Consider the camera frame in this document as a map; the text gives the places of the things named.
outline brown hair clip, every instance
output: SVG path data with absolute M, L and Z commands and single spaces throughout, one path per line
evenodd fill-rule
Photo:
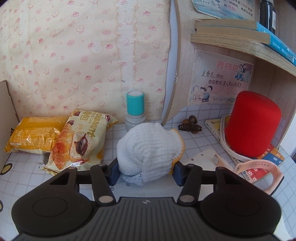
M 202 131 L 202 127 L 197 124 L 197 119 L 194 115 L 191 115 L 188 119 L 182 121 L 182 124 L 178 125 L 179 131 L 190 131 L 192 134 L 196 134 Z

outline red cylinder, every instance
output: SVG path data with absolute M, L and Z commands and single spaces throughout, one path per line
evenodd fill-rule
M 281 110 L 272 100 L 252 92 L 237 95 L 225 129 L 225 137 L 235 152 L 250 157 L 261 156 L 278 128 Z

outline crocheted fabric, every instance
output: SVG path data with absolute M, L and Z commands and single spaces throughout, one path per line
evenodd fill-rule
M 117 144 L 122 178 L 143 185 L 172 173 L 184 150 L 184 141 L 176 129 L 167 131 L 159 123 L 135 126 Z

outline pink watch strap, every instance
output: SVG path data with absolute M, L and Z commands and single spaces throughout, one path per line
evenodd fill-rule
M 218 162 L 215 162 L 218 167 L 226 167 L 229 169 L 228 166 L 225 166 L 224 162 L 222 161 L 222 158 L 218 155 L 215 154 L 214 157 L 217 158 Z M 284 175 L 280 171 L 277 165 L 275 165 L 273 162 L 268 161 L 268 160 L 251 160 L 251 161 L 246 161 L 242 162 L 236 165 L 233 171 L 235 174 L 239 174 L 241 172 L 244 172 L 249 169 L 265 169 L 269 172 L 271 172 L 273 176 L 273 181 L 269 185 L 269 187 L 264 190 L 268 195 L 272 194 L 273 191 L 277 188 L 277 186 L 281 183 L 281 180 L 283 179 Z

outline yellow snack package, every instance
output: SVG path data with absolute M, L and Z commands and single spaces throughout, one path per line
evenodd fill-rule
M 85 171 L 101 163 L 106 130 L 117 122 L 108 114 L 74 110 L 57 138 L 43 170 L 55 175 L 69 166 Z
M 67 119 L 67 116 L 23 118 L 12 133 L 4 151 L 20 150 L 36 154 L 51 152 Z

